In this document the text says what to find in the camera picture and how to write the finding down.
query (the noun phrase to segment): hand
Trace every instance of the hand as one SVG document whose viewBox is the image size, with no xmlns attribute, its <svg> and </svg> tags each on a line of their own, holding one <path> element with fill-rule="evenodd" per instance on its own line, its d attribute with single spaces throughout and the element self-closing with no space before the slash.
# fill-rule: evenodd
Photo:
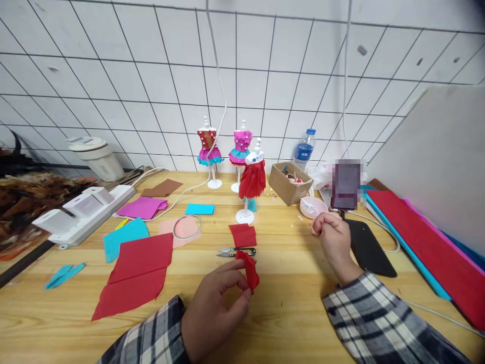
<svg viewBox="0 0 485 364">
<path fill-rule="evenodd" d="M 251 289 L 238 270 L 242 268 L 242 259 L 226 263 L 206 275 L 197 288 L 181 324 L 183 343 L 191 362 L 201 360 L 222 344 L 248 314 Z M 243 292 L 227 308 L 222 295 L 236 285 Z"/>
<path fill-rule="evenodd" d="M 313 230 L 320 237 L 323 254 L 341 286 L 349 284 L 363 274 L 364 271 L 350 256 L 349 224 L 340 217 L 324 212 L 313 221 Z"/>
</svg>

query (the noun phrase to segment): mannequin stand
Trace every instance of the mannequin stand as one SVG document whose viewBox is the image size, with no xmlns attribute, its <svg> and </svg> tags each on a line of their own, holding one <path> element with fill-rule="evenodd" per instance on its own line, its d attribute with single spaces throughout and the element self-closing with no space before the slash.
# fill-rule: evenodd
<svg viewBox="0 0 485 364">
<path fill-rule="evenodd" d="M 237 183 L 232 184 L 231 190 L 234 193 L 238 194 L 239 193 L 239 185 L 241 184 L 241 167 L 236 166 L 236 169 L 237 169 Z"/>
<path fill-rule="evenodd" d="M 236 213 L 236 221 L 237 223 L 253 223 L 254 221 L 254 214 L 252 211 L 248 210 L 248 201 L 249 199 L 246 199 L 246 202 L 244 203 L 244 209 L 239 210 Z"/>
<path fill-rule="evenodd" d="M 216 190 L 222 186 L 222 181 L 220 179 L 216 179 L 216 166 L 211 165 L 209 168 L 212 171 L 212 179 L 207 183 L 207 187 L 212 190 Z"/>
</svg>

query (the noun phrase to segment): white board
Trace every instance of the white board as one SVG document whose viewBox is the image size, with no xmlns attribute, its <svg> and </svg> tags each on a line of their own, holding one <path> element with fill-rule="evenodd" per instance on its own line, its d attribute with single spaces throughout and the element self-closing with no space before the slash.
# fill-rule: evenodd
<svg viewBox="0 0 485 364">
<path fill-rule="evenodd" d="M 429 88 L 367 173 L 485 256 L 485 87 Z"/>
</svg>

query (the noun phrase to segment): water bottle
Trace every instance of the water bottle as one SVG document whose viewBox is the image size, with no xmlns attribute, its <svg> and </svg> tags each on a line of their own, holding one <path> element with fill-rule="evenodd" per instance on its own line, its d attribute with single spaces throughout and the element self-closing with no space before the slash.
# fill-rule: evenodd
<svg viewBox="0 0 485 364">
<path fill-rule="evenodd" d="M 313 148 L 315 147 L 315 129 L 307 129 L 307 135 L 300 140 L 295 153 L 293 154 L 293 163 L 301 170 L 305 170 L 305 166 L 310 160 Z"/>
</svg>

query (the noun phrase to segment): phone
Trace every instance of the phone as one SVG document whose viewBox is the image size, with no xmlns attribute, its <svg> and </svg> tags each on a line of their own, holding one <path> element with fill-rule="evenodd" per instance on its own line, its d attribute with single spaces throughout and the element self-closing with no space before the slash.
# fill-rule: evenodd
<svg viewBox="0 0 485 364">
<path fill-rule="evenodd" d="M 362 221 L 345 219 L 349 224 L 351 248 L 359 267 L 385 277 L 398 274 L 387 258 L 370 227 Z"/>
<path fill-rule="evenodd" d="M 361 161 L 341 159 L 335 165 L 332 181 L 332 209 L 357 210 L 361 180 Z"/>
</svg>

